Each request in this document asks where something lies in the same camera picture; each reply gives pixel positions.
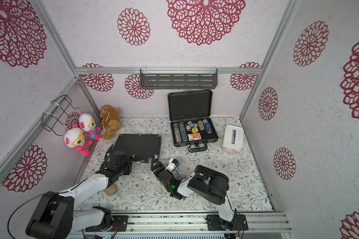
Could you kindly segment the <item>black textured poker case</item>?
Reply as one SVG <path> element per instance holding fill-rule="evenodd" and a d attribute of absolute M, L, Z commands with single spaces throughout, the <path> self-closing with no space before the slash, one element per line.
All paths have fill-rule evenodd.
<path fill-rule="evenodd" d="M 109 149 L 121 151 L 133 162 L 158 161 L 162 138 L 159 134 L 121 134 Z"/>

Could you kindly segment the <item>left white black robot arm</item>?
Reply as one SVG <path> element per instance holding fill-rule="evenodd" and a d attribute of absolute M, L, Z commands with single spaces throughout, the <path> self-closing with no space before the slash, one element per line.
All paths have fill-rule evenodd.
<path fill-rule="evenodd" d="M 96 227 L 109 231 L 115 227 L 109 209 L 93 207 L 78 211 L 76 207 L 93 194 L 109 189 L 115 192 L 115 182 L 130 174 L 132 161 L 124 152 L 108 152 L 100 169 L 90 178 L 61 192 L 47 192 L 41 199 L 26 227 L 26 235 L 35 239 L 65 239 L 79 230 Z"/>

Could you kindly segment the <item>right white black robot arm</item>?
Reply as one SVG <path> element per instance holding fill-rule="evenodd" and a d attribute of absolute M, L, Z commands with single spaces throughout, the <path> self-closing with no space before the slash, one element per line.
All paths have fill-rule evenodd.
<path fill-rule="evenodd" d="M 167 166 L 154 160 L 151 171 L 164 186 L 171 197 L 181 200 L 191 194 L 197 194 L 214 204 L 218 214 L 209 214 L 205 220 L 209 231 L 248 230 L 246 217 L 233 208 L 229 196 L 229 178 L 218 171 L 202 165 L 195 167 L 194 172 L 185 179 L 177 179 L 173 171 L 179 166 L 177 160 L 172 159 Z"/>

